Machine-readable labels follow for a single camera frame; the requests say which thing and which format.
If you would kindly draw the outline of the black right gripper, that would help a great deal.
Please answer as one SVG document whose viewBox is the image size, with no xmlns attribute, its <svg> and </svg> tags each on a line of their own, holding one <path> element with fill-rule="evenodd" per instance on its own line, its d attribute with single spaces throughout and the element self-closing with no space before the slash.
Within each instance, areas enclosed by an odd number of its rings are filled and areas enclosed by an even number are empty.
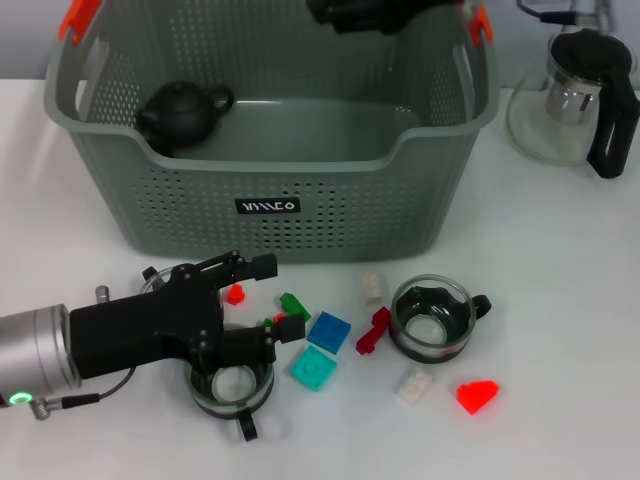
<svg viewBox="0 0 640 480">
<path fill-rule="evenodd" d="M 408 22 L 423 12 L 430 11 L 441 6 L 461 4 L 459 0 L 398 0 L 396 2 L 400 18 Z"/>
</svg>

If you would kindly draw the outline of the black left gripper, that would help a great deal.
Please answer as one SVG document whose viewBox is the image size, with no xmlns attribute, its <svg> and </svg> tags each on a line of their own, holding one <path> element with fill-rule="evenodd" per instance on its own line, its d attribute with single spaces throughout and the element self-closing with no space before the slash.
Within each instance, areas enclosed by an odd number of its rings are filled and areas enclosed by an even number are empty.
<svg viewBox="0 0 640 480">
<path fill-rule="evenodd" d="M 188 362 L 198 373 L 272 364 L 277 342 L 305 337 L 304 316 L 222 330 L 218 288 L 277 275 L 274 254 L 246 260 L 238 250 L 195 266 L 180 265 L 157 291 L 71 311 L 71 358 L 83 379 L 171 358 Z"/>
</svg>

